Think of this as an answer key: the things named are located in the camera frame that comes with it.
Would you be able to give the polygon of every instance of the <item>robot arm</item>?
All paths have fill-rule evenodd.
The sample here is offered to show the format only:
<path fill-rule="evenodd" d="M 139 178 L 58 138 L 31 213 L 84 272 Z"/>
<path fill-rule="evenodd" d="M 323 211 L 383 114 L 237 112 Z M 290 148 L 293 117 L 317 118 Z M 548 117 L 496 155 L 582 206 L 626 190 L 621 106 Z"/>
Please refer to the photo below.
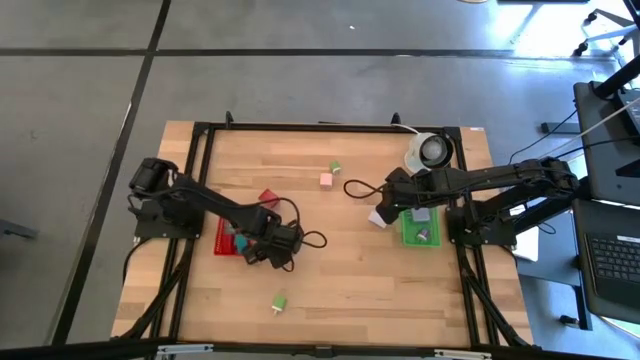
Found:
<path fill-rule="evenodd" d="M 304 234 L 299 224 L 282 225 L 280 215 L 259 204 L 240 205 L 179 173 L 172 162 L 144 159 L 129 187 L 134 197 L 157 201 L 163 220 L 170 223 L 188 226 L 203 210 L 226 219 L 254 240 L 242 253 L 248 264 L 269 259 L 274 268 L 281 268 L 300 250 Z"/>
<path fill-rule="evenodd" d="M 478 212 L 498 213 L 541 196 L 564 196 L 577 189 L 578 180 L 566 162 L 555 158 L 474 171 L 422 170 L 412 176 L 402 168 L 396 168 L 385 178 L 381 188 L 382 201 L 376 211 L 391 224 L 400 212 L 409 208 L 443 205 L 465 193 L 508 186 L 512 188 L 481 203 Z"/>

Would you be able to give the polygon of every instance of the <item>concrete floor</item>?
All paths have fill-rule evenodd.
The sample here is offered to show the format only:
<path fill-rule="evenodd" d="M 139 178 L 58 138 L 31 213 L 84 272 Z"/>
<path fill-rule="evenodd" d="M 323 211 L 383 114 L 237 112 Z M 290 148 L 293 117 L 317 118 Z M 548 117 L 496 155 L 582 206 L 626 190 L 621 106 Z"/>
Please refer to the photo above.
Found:
<path fill-rule="evenodd" d="M 167 120 L 222 120 L 230 110 L 240 122 L 384 124 L 397 111 L 407 124 L 485 127 L 494 162 L 506 163 L 512 152 L 540 136 L 541 122 L 571 113 L 573 83 L 601 80 L 618 68 L 608 56 L 609 41 L 592 45 L 584 59 L 567 57 L 585 33 L 611 25 L 598 21 L 582 27 L 595 3 L 174 0 L 160 48 L 513 52 L 507 58 L 156 58 L 70 341 L 109 336 L 135 225 L 126 212 L 126 184 L 140 160 L 156 153 Z M 0 48 L 146 48 L 160 5 L 160 0 L 3 1 Z M 41 231 L 34 241 L 5 237 L 0 242 L 2 348 L 46 341 L 141 62 L 141 57 L 0 57 L 0 164 L 7 169 L 0 177 L 0 218 Z M 563 140 L 548 139 L 523 158 Z M 570 311 L 563 306 L 571 304 L 573 293 L 541 296 L 542 287 L 553 285 L 531 281 L 522 284 L 537 344 L 633 356 L 633 340 L 606 325 L 594 332 L 559 328 L 555 316 L 558 309 Z M 602 331 L 611 332 L 606 346 L 581 346 Z"/>

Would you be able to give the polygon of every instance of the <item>wooden table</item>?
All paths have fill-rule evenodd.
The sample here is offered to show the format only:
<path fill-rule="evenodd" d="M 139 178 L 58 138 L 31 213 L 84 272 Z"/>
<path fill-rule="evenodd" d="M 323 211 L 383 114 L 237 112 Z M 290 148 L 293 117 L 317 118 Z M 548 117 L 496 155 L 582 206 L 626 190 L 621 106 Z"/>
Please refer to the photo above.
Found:
<path fill-rule="evenodd" d="M 168 122 L 158 156 L 183 169 L 192 128 L 191 122 Z M 491 166 L 484 130 L 461 128 L 461 132 L 468 168 Z M 196 242 L 180 340 L 469 346 L 459 269 L 455 248 L 448 241 L 444 209 L 439 209 L 442 247 L 406 248 L 397 226 L 382 230 L 367 220 L 379 195 L 356 200 L 342 191 L 347 179 L 381 184 L 403 164 L 410 137 L 216 131 L 208 187 L 239 203 L 255 202 L 269 188 L 295 201 L 305 231 L 322 231 L 329 243 L 324 249 L 303 246 L 295 256 L 293 273 L 274 270 L 268 261 L 248 266 L 241 257 L 213 255 L 218 217 L 207 214 L 202 237 Z M 334 159 L 342 164 L 342 174 L 334 179 L 331 191 L 322 191 L 319 174 Z M 197 158 L 195 169 L 199 164 Z M 493 194 L 476 193 L 474 198 Z M 294 217 L 285 203 L 278 211 L 283 221 Z M 113 335 L 128 330 L 155 296 L 167 243 L 152 240 L 132 257 Z M 498 247 L 483 249 L 492 298 L 516 331 L 531 341 L 513 258 Z M 274 316 L 271 302 L 278 293 L 287 297 L 288 304 Z M 165 319 L 172 309 L 170 299 Z M 476 314 L 486 342 L 477 299 Z M 165 320 L 161 334 L 167 333 Z"/>

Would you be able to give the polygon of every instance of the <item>green plate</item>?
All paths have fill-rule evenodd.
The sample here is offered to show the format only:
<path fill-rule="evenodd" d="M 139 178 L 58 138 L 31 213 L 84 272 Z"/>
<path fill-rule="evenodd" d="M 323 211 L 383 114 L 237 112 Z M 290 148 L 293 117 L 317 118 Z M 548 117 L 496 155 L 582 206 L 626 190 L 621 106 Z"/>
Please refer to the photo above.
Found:
<path fill-rule="evenodd" d="M 438 209 L 429 209 L 430 220 L 424 222 L 415 222 L 411 217 L 411 210 L 405 210 L 400 213 L 402 222 L 402 243 L 405 246 L 419 247 L 440 247 L 440 227 L 438 221 Z M 424 228 L 429 230 L 429 238 L 427 241 L 421 241 L 417 238 L 420 231 Z"/>

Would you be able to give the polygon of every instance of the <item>teal block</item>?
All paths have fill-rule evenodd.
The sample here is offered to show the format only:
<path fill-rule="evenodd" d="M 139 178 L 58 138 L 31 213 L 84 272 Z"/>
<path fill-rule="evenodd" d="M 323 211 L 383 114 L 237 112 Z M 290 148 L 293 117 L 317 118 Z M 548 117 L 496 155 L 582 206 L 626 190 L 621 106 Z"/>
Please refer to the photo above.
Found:
<path fill-rule="evenodd" d="M 233 238 L 233 243 L 236 246 L 236 251 L 238 252 L 238 254 L 242 253 L 242 251 L 249 246 L 249 240 L 247 240 L 246 237 L 244 237 L 244 235 L 240 235 L 240 234 L 236 234 L 236 236 Z"/>

